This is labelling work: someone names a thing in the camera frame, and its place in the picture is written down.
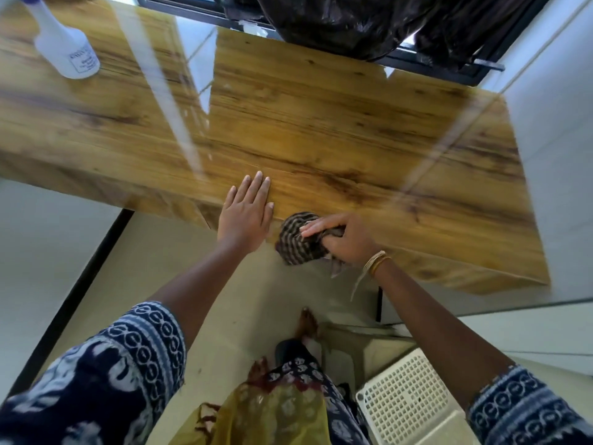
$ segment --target black window frame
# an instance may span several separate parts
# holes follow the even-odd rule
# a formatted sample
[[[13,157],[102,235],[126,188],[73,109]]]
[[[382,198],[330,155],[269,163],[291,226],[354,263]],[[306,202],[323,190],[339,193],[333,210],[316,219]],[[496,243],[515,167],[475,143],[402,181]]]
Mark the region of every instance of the black window frame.
[[[168,14],[179,15],[206,23],[211,23],[224,28],[242,31],[242,26],[238,22],[229,20],[225,17],[222,2],[215,0],[137,0],[142,7],[147,7],[156,11],[167,12]],[[540,13],[549,0],[533,0],[522,12],[517,12],[515,18],[500,38],[493,39],[486,43],[475,58],[491,63],[496,63],[521,35],[523,30]],[[282,40],[278,33],[268,22],[258,22],[258,24],[267,30],[268,38]],[[416,52],[412,47],[406,47],[405,44],[392,51],[387,56],[375,61],[375,63],[392,67],[395,69],[406,70],[416,74],[424,74],[433,78],[453,81],[467,86],[477,86],[490,71],[490,66],[469,64],[465,65],[459,72],[440,67],[431,67],[421,63],[416,58]]]

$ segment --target white spray bottle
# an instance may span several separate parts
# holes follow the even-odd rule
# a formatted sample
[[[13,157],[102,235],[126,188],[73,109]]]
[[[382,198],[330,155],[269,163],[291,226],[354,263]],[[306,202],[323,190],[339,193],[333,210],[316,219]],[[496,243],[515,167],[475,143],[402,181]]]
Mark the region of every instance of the white spray bottle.
[[[99,59],[80,29],[65,27],[57,21],[42,0],[22,1],[39,24],[35,48],[62,76],[81,79],[99,71]]]

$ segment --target sleeve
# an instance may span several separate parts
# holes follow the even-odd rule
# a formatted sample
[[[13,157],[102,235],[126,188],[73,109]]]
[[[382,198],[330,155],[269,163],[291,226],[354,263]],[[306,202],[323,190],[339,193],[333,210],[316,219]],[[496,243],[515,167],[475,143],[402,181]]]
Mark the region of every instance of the sleeve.
[[[140,303],[6,400],[0,443],[143,444],[183,383],[186,357],[173,314]]]
[[[467,411],[483,445],[593,443],[593,428],[526,368],[513,366]]]

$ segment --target hand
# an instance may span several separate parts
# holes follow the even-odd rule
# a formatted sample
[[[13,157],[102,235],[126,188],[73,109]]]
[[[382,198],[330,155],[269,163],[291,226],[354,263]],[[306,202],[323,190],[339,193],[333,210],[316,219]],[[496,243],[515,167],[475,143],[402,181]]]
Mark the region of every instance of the hand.
[[[218,220],[219,243],[237,247],[244,254],[262,244],[274,213],[274,203],[266,204],[270,178],[262,180],[263,174],[258,171],[253,181],[246,175],[239,189],[231,187]]]
[[[323,246],[338,259],[364,267],[375,253],[381,251],[381,247],[373,240],[360,216],[345,213],[321,217],[303,226],[301,235],[309,237],[328,228],[342,225],[346,226],[344,236],[327,235],[322,239]]]

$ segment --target bare foot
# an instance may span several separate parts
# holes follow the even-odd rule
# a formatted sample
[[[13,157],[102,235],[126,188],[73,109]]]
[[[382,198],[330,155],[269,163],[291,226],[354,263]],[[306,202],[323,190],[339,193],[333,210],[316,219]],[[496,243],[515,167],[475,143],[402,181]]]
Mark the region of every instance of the bare foot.
[[[261,378],[263,375],[268,373],[270,368],[267,365],[267,358],[263,356],[262,358],[256,360],[251,369],[249,370],[249,374],[247,375],[248,382],[254,382]]]
[[[295,339],[302,341],[304,337],[317,337],[317,320],[308,307],[302,309],[295,332]]]

